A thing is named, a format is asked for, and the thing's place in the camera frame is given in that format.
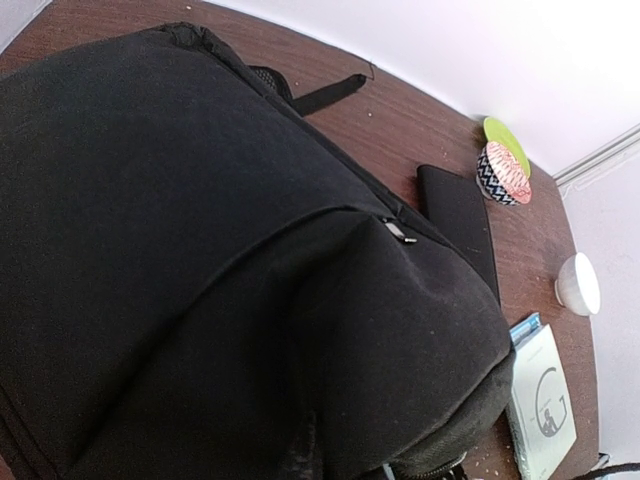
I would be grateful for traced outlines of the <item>black student backpack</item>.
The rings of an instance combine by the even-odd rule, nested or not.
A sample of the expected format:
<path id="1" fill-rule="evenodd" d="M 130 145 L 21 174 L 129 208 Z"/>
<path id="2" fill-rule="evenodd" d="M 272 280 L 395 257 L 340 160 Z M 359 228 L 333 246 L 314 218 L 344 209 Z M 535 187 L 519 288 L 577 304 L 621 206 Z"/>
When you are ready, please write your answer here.
<path id="1" fill-rule="evenodd" d="M 1 80 L 17 479 L 461 479 L 515 358 L 486 282 L 211 31 Z"/>

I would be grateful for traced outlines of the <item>grey reader book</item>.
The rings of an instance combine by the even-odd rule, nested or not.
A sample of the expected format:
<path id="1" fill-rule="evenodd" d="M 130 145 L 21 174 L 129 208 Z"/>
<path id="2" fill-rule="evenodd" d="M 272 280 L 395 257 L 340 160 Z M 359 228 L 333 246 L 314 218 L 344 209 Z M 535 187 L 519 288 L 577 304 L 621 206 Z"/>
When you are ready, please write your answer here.
<path id="1" fill-rule="evenodd" d="M 548 479 L 577 439 L 567 380 L 553 331 L 533 313 L 510 330 L 515 346 L 507 418 L 519 474 Z"/>

